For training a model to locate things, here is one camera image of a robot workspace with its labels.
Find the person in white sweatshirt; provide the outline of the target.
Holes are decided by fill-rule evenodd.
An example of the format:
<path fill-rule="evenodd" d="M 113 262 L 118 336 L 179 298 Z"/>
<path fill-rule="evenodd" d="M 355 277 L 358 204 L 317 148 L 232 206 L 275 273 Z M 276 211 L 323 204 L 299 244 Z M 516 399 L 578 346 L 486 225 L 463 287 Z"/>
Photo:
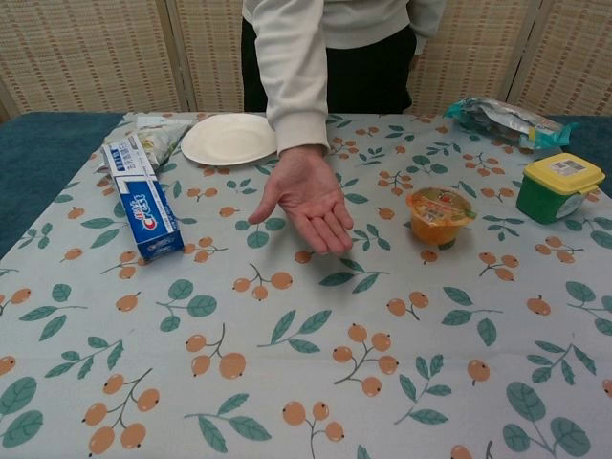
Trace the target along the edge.
<path fill-rule="evenodd" d="M 244 106 L 267 110 L 260 80 L 253 3 L 243 0 Z M 447 0 L 323 0 L 327 108 L 333 113 L 400 114 L 411 104 L 411 65 L 439 27 Z"/>

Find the teal silver snack bag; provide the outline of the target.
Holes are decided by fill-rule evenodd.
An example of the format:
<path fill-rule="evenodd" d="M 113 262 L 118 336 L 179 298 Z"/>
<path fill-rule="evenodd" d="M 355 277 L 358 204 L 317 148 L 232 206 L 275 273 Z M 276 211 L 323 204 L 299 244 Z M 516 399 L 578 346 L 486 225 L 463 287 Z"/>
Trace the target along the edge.
<path fill-rule="evenodd" d="M 530 110 L 493 98 L 464 98 L 453 103 L 445 118 L 461 126 L 532 151 L 570 144 L 577 122 L 562 124 Z"/>

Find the floral orange berry tablecloth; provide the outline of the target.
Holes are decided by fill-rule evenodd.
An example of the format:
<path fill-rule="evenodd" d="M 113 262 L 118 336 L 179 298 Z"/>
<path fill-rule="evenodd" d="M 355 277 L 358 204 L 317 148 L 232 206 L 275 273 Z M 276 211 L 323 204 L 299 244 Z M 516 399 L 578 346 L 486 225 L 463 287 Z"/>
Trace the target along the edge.
<path fill-rule="evenodd" d="M 0 259 L 0 459 L 612 459 L 612 198 L 542 226 L 531 156 L 432 117 L 331 118 L 353 249 L 318 255 L 276 165 L 175 153 L 184 248 L 147 262 L 94 152 Z M 406 197 L 477 213 L 434 246 Z"/>

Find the white sleeved right forearm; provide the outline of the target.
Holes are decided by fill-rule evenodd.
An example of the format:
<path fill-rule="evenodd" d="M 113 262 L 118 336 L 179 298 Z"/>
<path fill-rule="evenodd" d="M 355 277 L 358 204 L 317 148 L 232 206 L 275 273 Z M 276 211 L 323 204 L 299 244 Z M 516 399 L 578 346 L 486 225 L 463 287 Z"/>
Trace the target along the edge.
<path fill-rule="evenodd" d="M 323 0 L 256 0 L 251 19 L 267 119 L 283 153 L 327 141 Z"/>

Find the beige woven folding screen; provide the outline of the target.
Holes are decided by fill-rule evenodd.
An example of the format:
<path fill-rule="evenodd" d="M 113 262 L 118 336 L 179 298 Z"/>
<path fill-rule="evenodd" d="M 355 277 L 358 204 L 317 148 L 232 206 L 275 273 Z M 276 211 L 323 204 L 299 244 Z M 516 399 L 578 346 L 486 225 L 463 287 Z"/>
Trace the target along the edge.
<path fill-rule="evenodd" d="M 0 118 L 239 112 L 242 0 L 0 0 Z M 417 115 L 483 96 L 612 116 L 612 0 L 448 0 L 411 72 Z"/>

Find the person's bare right hand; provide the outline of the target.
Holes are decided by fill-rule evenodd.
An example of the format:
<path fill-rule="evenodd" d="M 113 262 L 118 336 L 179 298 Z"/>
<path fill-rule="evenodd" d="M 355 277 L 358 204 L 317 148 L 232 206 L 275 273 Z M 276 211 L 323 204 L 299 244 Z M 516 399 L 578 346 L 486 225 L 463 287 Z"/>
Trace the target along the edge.
<path fill-rule="evenodd" d="M 280 207 L 312 250 L 343 254 L 352 248 L 348 231 L 354 222 L 323 153 L 314 144 L 282 151 L 249 222 L 259 224 Z"/>

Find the green container with yellow lid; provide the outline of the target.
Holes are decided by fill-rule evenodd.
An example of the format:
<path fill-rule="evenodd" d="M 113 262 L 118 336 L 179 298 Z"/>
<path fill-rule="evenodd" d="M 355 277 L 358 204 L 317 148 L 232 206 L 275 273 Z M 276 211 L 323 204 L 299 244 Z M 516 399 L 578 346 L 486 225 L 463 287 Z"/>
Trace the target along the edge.
<path fill-rule="evenodd" d="M 516 207 L 539 224 L 552 224 L 578 210 L 604 179 L 598 166 L 559 153 L 524 168 Z"/>

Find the blue Crest toothpaste box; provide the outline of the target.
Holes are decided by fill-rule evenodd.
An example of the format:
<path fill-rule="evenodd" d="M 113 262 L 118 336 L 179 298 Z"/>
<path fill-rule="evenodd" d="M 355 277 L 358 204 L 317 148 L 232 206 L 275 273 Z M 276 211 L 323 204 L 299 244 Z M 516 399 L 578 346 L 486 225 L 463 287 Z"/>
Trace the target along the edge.
<path fill-rule="evenodd" d="M 146 261 L 180 251 L 184 241 L 140 139 L 131 134 L 101 147 L 138 252 Z"/>

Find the orange jelly cup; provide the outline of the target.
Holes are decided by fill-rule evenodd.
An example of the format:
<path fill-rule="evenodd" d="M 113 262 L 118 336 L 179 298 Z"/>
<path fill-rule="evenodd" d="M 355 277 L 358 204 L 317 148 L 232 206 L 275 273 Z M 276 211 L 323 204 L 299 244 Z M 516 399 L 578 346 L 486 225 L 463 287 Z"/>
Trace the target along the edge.
<path fill-rule="evenodd" d="M 471 203 L 446 188 L 424 187 L 406 197 L 410 228 L 424 243 L 441 246 L 454 241 L 460 229 L 477 216 Z"/>

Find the white paper plate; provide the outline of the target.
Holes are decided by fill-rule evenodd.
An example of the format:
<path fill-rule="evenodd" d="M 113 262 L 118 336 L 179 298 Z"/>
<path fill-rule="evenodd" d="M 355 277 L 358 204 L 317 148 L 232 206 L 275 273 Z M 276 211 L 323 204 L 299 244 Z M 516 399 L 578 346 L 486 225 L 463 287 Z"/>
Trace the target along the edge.
<path fill-rule="evenodd" d="M 263 116 L 218 114 L 198 121 L 182 138 L 181 150 L 197 164 L 247 164 L 275 153 L 276 138 Z"/>

